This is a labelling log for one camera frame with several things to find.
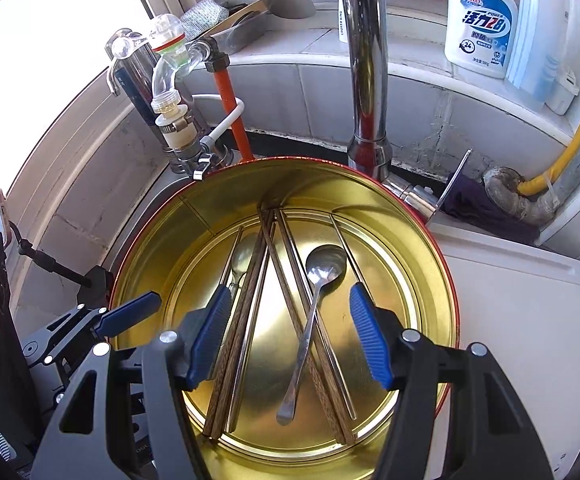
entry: logo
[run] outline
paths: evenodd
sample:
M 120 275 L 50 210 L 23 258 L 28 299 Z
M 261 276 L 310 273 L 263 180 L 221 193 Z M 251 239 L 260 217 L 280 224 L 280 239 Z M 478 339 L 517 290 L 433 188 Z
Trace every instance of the logo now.
M 483 7 L 483 0 L 466 0 L 468 4 L 477 6 L 477 7 Z
M 463 17 L 463 23 L 490 37 L 505 36 L 512 28 L 510 20 L 491 9 L 468 10 Z
M 476 47 L 474 46 L 474 43 L 471 40 L 461 41 L 458 47 L 466 54 L 472 54 L 472 52 L 476 50 Z

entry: window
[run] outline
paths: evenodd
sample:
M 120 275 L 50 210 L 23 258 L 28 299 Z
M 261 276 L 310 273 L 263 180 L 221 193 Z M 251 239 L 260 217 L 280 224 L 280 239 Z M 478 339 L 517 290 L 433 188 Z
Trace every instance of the window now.
M 147 29 L 141 0 L 0 0 L 0 187 L 52 121 L 109 64 L 122 27 Z

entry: yellow pipe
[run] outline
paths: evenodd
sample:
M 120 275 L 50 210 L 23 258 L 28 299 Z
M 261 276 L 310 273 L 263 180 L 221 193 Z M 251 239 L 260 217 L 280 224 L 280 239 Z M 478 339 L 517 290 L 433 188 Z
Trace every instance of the yellow pipe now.
M 550 182 L 554 182 L 566 166 L 570 163 L 570 160 L 574 157 L 578 149 L 580 148 L 580 124 L 572 137 L 572 142 L 570 142 L 569 146 L 564 149 L 563 153 L 557 158 L 557 160 L 552 164 L 547 170 L 547 175 L 550 177 Z M 545 177 L 540 174 L 532 178 L 531 180 L 527 180 L 525 182 L 521 182 L 518 188 L 516 189 L 517 192 L 524 196 L 532 196 L 536 195 L 537 193 L 543 191 L 547 188 L 548 184 L 545 181 Z

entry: metal tray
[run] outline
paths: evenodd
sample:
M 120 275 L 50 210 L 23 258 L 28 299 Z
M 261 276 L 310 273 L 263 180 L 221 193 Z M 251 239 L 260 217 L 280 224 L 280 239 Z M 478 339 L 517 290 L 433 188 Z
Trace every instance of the metal tray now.
M 282 205 L 302 263 L 317 245 L 339 244 L 333 212 L 363 271 L 375 302 L 393 310 L 405 326 L 438 344 L 456 346 L 457 305 L 442 256 L 407 206 L 381 186 L 332 163 L 308 159 L 265 159 L 228 168 L 181 190 L 148 222 L 118 274 L 113 305 L 152 289 L 164 299 L 159 314 L 120 335 L 117 348 L 142 344 L 157 331 L 176 326 L 183 315 L 205 306 L 240 226 L 257 232 L 258 203 Z M 278 233 L 275 245 L 302 322 L 296 283 Z M 354 446 L 337 444 L 304 374 L 294 421 L 276 422 L 297 351 L 297 338 L 272 265 L 267 268 L 261 307 L 244 375 L 235 430 L 218 443 L 199 436 L 215 479 L 360 479 L 374 469 L 397 394 L 372 380 L 348 305 L 355 283 L 345 278 L 325 296 L 320 311 L 350 391 L 357 418 L 350 420 Z M 213 381 L 184 393 L 197 430 L 203 426 Z M 438 408 L 446 394 L 439 387 Z

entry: white cutting board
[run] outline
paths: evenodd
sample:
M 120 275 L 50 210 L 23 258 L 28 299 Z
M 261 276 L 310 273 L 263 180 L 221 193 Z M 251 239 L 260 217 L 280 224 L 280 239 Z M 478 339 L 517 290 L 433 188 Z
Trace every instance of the white cutting board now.
M 580 451 L 580 262 L 441 224 L 430 224 L 458 295 L 460 346 L 494 354 L 538 431 L 554 476 Z M 436 420 L 426 479 L 440 476 L 449 418 Z

